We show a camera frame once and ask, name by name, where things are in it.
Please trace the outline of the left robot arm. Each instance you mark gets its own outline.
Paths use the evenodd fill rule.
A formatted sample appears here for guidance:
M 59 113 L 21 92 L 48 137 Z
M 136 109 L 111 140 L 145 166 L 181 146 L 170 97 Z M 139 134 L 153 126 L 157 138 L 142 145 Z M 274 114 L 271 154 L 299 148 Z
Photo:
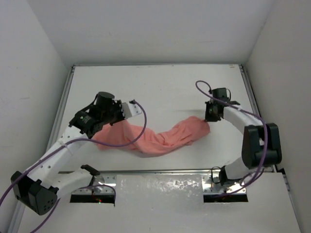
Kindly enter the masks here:
M 125 120 L 128 115 L 126 102 L 115 100 L 110 93 L 99 92 L 92 103 L 74 115 L 62 136 L 35 165 L 24 174 L 17 171 L 12 175 L 16 199 L 42 216 L 63 194 L 90 184 L 100 173 L 89 165 L 82 165 L 69 184 L 57 182 L 55 177 L 76 151 L 104 125 Z

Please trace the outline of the salmon pink t-shirt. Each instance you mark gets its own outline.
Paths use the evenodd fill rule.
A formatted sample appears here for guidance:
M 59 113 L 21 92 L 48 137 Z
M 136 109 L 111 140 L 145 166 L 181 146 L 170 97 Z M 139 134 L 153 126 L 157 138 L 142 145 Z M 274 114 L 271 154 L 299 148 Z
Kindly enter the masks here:
M 162 156 L 184 146 L 190 146 L 193 142 L 207 136 L 210 127 L 207 122 L 190 116 L 166 132 L 156 133 L 142 126 L 130 124 L 127 120 L 118 122 L 112 126 L 105 125 L 95 133 L 93 140 L 111 145 L 124 145 L 132 142 L 139 134 L 140 138 L 126 146 L 123 150 L 138 151 L 150 157 Z

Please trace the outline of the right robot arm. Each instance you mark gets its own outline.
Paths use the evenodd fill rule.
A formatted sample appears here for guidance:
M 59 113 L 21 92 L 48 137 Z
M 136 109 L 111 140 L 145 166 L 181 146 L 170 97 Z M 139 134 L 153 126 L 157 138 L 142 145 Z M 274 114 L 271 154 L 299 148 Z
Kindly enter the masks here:
M 224 119 L 243 135 L 241 156 L 220 168 L 220 185 L 233 184 L 263 167 L 280 164 L 282 152 L 278 126 L 265 124 L 259 116 L 242 109 L 237 101 L 231 100 L 226 88 L 212 89 L 209 93 L 211 99 L 206 102 L 205 121 Z

